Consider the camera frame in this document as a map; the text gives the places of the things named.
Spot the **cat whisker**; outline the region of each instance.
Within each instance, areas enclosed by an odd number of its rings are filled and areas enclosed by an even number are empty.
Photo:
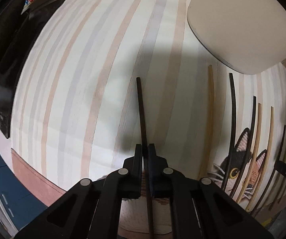
[[[225,174],[225,172],[223,171],[223,169],[222,169],[220,166],[218,166],[218,165],[215,164],[215,163],[213,163],[213,165],[214,165],[216,168],[218,168],[223,174]]]
[[[219,180],[219,179],[216,179],[216,178],[212,178],[212,177],[209,177],[209,179],[211,179],[214,182],[221,182],[222,181],[222,180]]]
[[[218,176],[219,178],[221,178],[222,180],[224,179],[224,177],[222,175],[219,175],[218,173],[216,172],[208,172],[209,174],[213,174],[213,175],[216,175]]]

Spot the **pink stripe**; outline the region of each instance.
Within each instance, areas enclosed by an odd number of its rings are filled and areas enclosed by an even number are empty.
[[[169,56],[168,69],[163,88],[163,95],[158,111],[153,141],[159,141],[162,148],[167,136],[169,123],[174,105],[178,74],[181,66],[182,49],[185,32],[186,0],[178,0],[176,25],[171,54]]]
[[[105,87],[107,84],[107,80],[110,75],[117,51],[120,47],[120,44],[123,40],[126,30],[140,2],[141,0],[134,0],[131,7],[127,11],[118,29],[118,32],[116,33],[114,37],[110,50],[105,59],[104,65],[99,74],[98,83],[96,85],[96,89],[93,95],[93,100],[91,103],[91,108],[90,108],[87,125],[86,125],[86,131],[84,135],[82,161],[81,161],[81,177],[88,177],[91,153],[92,153],[92,143],[93,143],[95,128],[96,128],[96,124],[98,121],[99,110],[101,108],[102,99],[103,99]]]
[[[92,15],[92,13],[95,11],[96,7],[101,3],[102,0],[96,0],[96,2],[91,6],[90,10],[86,13],[86,15],[84,16],[84,18],[82,19],[82,21],[80,22],[80,24],[78,25],[77,29],[75,30],[75,32],[73,33],[73,36],[71,37],[67,47],[65,48],[65,51],[62,55],[61,61],[59,62],[58,68],[56,70],[52,85],[51,85],[51,89],[50,89],[50,93],[49,93],[49,97],[48,97],[48,101],[47,101],[47,105],[46,105],[46,110],[45,110],[45,114],[44,114],[44,120],[43,120],[43,130],[42,130],[42,138],[41,138],[41,167],[42,167],[42,173],[47,173],[47,140],[48,140],[48,124],[49,124],[49,120],[50,120],[50,115],[51,115],[51,108],[52,108],[52,104],[53,104],[53,100],[54,100],[54,95],[56,92],[56,88],[58,86],[59,83],[59,78],[61,75],[61,72],[63,70],[63,67],[65,65],[65,62],[71,52],[71,49],[77,39],[77,37],[79,36],[81,30],[83,29],[85,23],[87,22],[87,20],[90,18],[90,16]]]
[[[167,0],[155,1],[153,10],[150,15],[150,19],[148,20],[144,36],[140,44],[138,54],[136,56],[136,61],[133,67],[132,76],[130,78],[130,83],[128,85],[125,101],[123,104],[123,109],[119,122],[119,128],[116,134],[116,139],[114,144],[115,154],[111,164],[112,169],[115,168],[115,166],[119,166],[119,163],[117,163],[119,150],[121,148],[128,146],[126,145],[126,143],[124,143],[125,141],[124,136],[126,136],[126,134],[132,134],[134,130],[137,114],[136,112],[129,111],[128,109],[130,105],[132,105],[132,103],[137,104],[136,84],[135,84],[136,77],[140,76],[143,82],[147,76],[147,72],[151,61],[151,53],[147,51],[154,49],[158,35],[158,30],[160,28],[160,23],[162,21],[163,13],[165,10],[166,1]],[[144,62],[144,64],[147,67],[142,68],[141,67],[142,62]]]
[[[210,154],[209,163],[214,162],[214,158],[217,154],[218,145],[221,139],[221,133],[223,128],[223,120],[226,105],[226,66],[222,63],[217,65],[217,85],[215,87],[215,102],[214,102],[214,127],[212,148],[213,152]]]
[[[67,6],[66,10],[70,10],[70,8],[74,5],[74,1],[72,0]],[[22,127],[23,127],[23,120],[24,120],[24,110],[25,110],[25,105],[26,105],[26,100],[27,100],[27,97],[28,97],[28,91],[29,91],[29,88],[30,88],[30,84],[31,84],[31,81],[32,81],[32,77],[34,75],[34,72],[37,68],[37,65],[38,65],[38,62],[40,60],[40,57],[44,51],[44,48],[45,46],[47,45],[49,39],[51,38],[52,34],[53,34],[53,30],[59,25],[59,23],[61,22],[61,20],[64,18],[65,14],[62,14],[61,17],[59,18],[59,20],[55,23],[55,25],[53,26],[53,28],[51,29],[51,31],[49,32],[46,40],[43,42],[43,45],[38,53],[38,56],[36,58],[36,60],[34,61],[34,64],[33,64],[33,67],[32,67],[32,71],[31,71],[31,74],[29,76],[29,80],[28,80],[28,83],[27,83],[27,86],[25,88],[25,93],[24,93],[24,98],[23,98],[23,102],[22,102],[22,109],[21,109],[21,115],[20,115],[20,126],[19,126],[19,154],[22,156]]]
[[[50,206],[66,191],[50,182],[11,149],[13,172],[18,180],[43,204]]]

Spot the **gray stripe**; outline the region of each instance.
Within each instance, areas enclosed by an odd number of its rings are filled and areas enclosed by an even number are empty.
[[[250,75],[250,82],[251,82],[251,97],[255,95],[255,90],[254,90],[254,75]]]
[[[41,71],[39,79],[38,79],[38,83],[37,83],[37,86],[35,89],[35,94],[34,94],[34,98],[33,98],[33,102],[32,102],[30,122],[29,122],[29,136],[28,136],[28,154],[29,154],[28,161],[29,161],[29,164],[33,164],[33,152],[32,152],[33,126],[34,126],[34,121],[35,121],[36,106],[37,106],[39,96],[40,96],[41,85],[46,83],[44,81],[44,77],[45,77],[45,73],[49,67],[49,64],[51,62],[52,56],[53,56],[55,50],[57,49],[58,44],[61,41],[63,35],[66,33],[68,27],[70,26],[70,24],[73,23],[77,13],[80,10],[81,5],[79,5],[79,7],[77,7],[77,8],[75,8],[75,10],[71,14],[70,18],[67,20],[67,22],[64,24],[63,28],[61,29],[59,35],[57,36],[55,42],[53,43],[53,45],[51,47],[51,50],[48,53],[48,56],[44,62],[42,71]]]
[[[87,67],[92,67],[93,63],[95,62],[95,59],[98,55],[99,48],[101,47],[104,38],[106,37],[108,30],[113,24],[113,20],[108,20],[107,18],[110,16],[110,14],[113,12],[112,15],[115,15],[119,11],[119,7],[116,7],[120,0],[113,0],[110,5],[105,10],[104,14],[99,19],[98,23],[93,28],[93,31],[91,33],[91,36],[89,37],[82,54],[80,56],[80,59],[78,61],[78,64],[76,66],[76,69],[74,71],[72,82],[70,84],[67,98],[65,100],[65,106],[62,116],[62,122],[60,127],[60,133],[59,133],[59,147],[58,147],[58,185],[62,186],[64,181],[64,153],[65,153],[65,142],[66,142],[66,136],[67,136],[67,130],[69,127],[69,119],[71,115],[72,106],[75,106],[73,104],[73,99],[75,97],[77,85],[79,83],[79,80],[81,78],[83,69],[85,67],[85,62],[87,58],[89,57],[89,53],[94,47],[94,51],[91,53],[91,65],[87,65]]]
[[[183,148],[183,152],[180,156],[179,160],[179,169],[190,169],[191,166],[191,158],[192,153],[195,155],[202,155],[203,154],[203,148],[197,147],[196,142],[198,141],[197,137],[199,136],[199,122],[204,119],[204,115],[202,112],[204,109],[201,105],[207,105],[206,100],[206,89],[207,86],[204,85],[204,80],[208,80],[208,73],[207,71],[204,71],[202,66],[206,65],[206,54],[207,50],[205,47],[202,46],[202,44],[198,45],[198,54],[196,56],[196,73],[195,73],[195,91],[194,91],[194,98],[193,98],[193,104],[192,109],[190,111],[190,122],[188,126],[188,131],[186,135],[186,142]]]
[[[278,91],[277,76],[276,76],[276,72],[275,72],[275,71],[277,71],[277,68],[272,67],[272,68],[270,68],[270,71],[272,72],[272,76],[271,76],[272,80],[271,81],[273,82],[273,88],[274,88],[274,103],[275,103],[275,105],[274,105],[274,107],[275,107],[274,120],[276,120],[276,121],[274,121],[274,123],[275,123],[274,130],[276,130],[276,136],[274,135],[274,137],[275,137],[276,143],[274,142],[272,145],[272,152],[273,152],[274,151],[273,148],[275,148],[276,146],[278,147],[278,137],[279,137],[279,135],[282,136],[282,134],[279,134],[279,133],[281,133],[282,128],[280,128],[280,129],[278,128],[278,126],[279,126],[278,125],[278,123],[279,123],[278,119],[279,119],[279,114],[280,114],[280,105],[279,105],[279,100],[278,100],[278,93],[280,91]]]
[[[88,0],[73,0],[72,2],[74,2],[76,4],[76,10],[78,11],[78,15],[76,16],[77,18],[80,16],[80,14],[82,13],[82,7],[84,5],[85,2],[87,2]],[[71,24],[69,25],[67,31],[64,33],[64,36],[62,38],[62,40],[64,41],[66,39],[66,36],[70,33],[71,29],[73,28],[74,24]],[[56,49],[55,51],[55,56],[54,56],[54,59],[53,59],[53,62],[55,62],[60,50],[61,50],[61,47],[63,46],[63,43],[64,42],[60,42],[59,43],[59,47]],[[43,83],[48,83],[49,81],[49,78],[50,78],[50,74],[51,74],[51,68],[48,68],[46,70],[46,73],[45,73],[45,79],[44,79],[44,82]],[[42,86],[41,87],[41,90],[40,90],[40,95],[39,97],[43,98],[44,97],[44,93],[45,93],[45,86]],[[42,108],[42,103],[38,103],[37,104],[37,108],[36,108],[36,114],[35,114],[35,119],[36,120],[39,120],[40,119],[40,112],[41,112],[41,108]],[[38,135],[38,128],[33,128],[33,136],[34,137],[37,137]],[[35,143],[34,144],[34,149],[35,149],[35,152],[37,151],[37,144]]]
[[[118,130],[118,132],[121,132],[121,136],[119,137],[119,140],[115,142],[115,144],[118,146],[115,151],[112,168],[114,168],[114,166],[122,166],[122,162],[124,160],[122,157],[118,158],[118,151],[120,149],[119,146],[122,146],[122,150],[124,151],[128,151],[131,148],[133,131],[136,124],[136,118],[139,112],[139,108],[137,106],[136,77],[139,76],[141,78],[142,85],[145,84],[147,72],[150,67],[150,62],[156,43],[156,38],[158,35],[158,30],[165,10],[166,1],[167,0],[156,0],[153,11],[150,16],[150,26],[147,26],[147,28],[149,27],[149,29],[146,30],[146,38],[142,40],[135,61],[133,73],[128,86],[128,93],[122,111],[122,114],[125,115],[123,116],[125,120],[123,123],[120,123],[120,127]],[[128,105],[130,105],[130,107],[128,107],[128,109],[124,109],[125,104],[127,102],[129,103]]]
[[[24,68],[23,68],[23,71],[21,73],[19,83],[27,80],[28,73],[30,73],[28,71],[27,67],[29,67],[31,60],[35,60],[34,57],[35,57],[36,51],[38,50],[39,43],[41,43],[41,41],[43,41],[43,38],[45,36],[49,35],[49,33],[52,32],[52,27],[59,20],[59,15],[60,15],[61,11],[64,10],[72,2],[74,2],[74,0],[65,0],[63,2],[63,4],[54,12],[51,19],[48,21],[48,23],[45,25],[44,29],[41,32],[41,35],[38,37],[36,43],[33,45],[33,48],[32,48],[32,50],[28,56],[28,61],[26,61],[24,64]],[[17,122],[20,122],[19,118],[21,117],[21,115],[18,112],[19,111],[19,105],[20,105],[19,100],[23,96],[23,92],[25,92],[25,90],[23,90],[22,85],[24,85],[24,83],[21,83],[20,87],[18,86],[18,89],[16,90],[15,97],[18,98],[18,101],[14,104],[14,108],[13,108],[13,112],[14,112],[13,116],[15,116]],[[14,144],[13,147],[16,148],[17,147],[17,145],[15,144],[16,143],[16,132],[12,132],[11,135],[12,135],[12,141]]]

